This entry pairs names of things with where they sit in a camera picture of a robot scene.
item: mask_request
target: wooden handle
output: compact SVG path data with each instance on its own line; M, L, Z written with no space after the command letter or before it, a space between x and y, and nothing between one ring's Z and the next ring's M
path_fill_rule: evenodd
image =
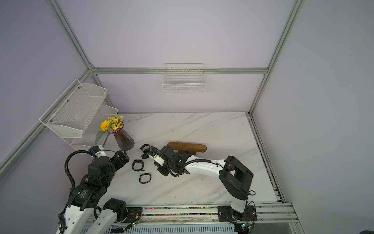
M204 153L206 151L206 145L183 142L169 142L168 147L178 150L178 152L190 152L190 154L192 154L192 152L196 154L196 152Z

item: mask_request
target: marble table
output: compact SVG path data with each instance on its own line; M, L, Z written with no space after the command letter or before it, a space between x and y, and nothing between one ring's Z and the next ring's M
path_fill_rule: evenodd
M183 174L165 177L157 171L154 161L144 160L144 171L133 171L131 164L141 159L143 144L158 149L170 141L198 143L207 146L205 153L196 156L207 159L226 159L232 155L254 174L251 190L256 191L248 201L274 203L277 201L260 152L244 112L215 113L154 113L122 114L124 128L133 137L135 146L127 151L130 162L118 170L106 194L102 206L110 198L126 201L127 205L173 204L228 204L232 196L218 178L201 174ZM113 135L105 149L118 150ZM142 173L150 172L152 180L139 183Z

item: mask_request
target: white wire basket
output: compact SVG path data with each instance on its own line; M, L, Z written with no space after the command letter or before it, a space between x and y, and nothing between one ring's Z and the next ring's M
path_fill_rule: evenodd
M107 89L90 84L77 83L74 91L47 120L39 119L59 137L83 137L89 124L107 96Z
M162 88L164 94L204 93L204 68L165 68Z
M95 144L96 134L98 131L100 131L101 122L108 119L109 116L114 117L117 113L117 108L107 105L101 105L99 107L99 111L92 119L83 136L79 138L74 138L70 145L75 150L88 150L89 148L95 145L104 146L109 133L106 131L104 135L100 138L100 140L97 142L97 144Z

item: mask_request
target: yellow flower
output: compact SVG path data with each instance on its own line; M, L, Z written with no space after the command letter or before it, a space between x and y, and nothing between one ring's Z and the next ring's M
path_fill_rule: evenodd
M110 123L107 120L105 120L104 122L101 123L100 129L102 131L106 131L108 129L109 125L110 125Z

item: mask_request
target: vase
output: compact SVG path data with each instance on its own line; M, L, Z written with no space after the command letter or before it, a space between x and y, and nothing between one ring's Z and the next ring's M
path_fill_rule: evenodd
M113 133L117 144L121 150L130 150L134 147L134 139L121 128L118 132Z

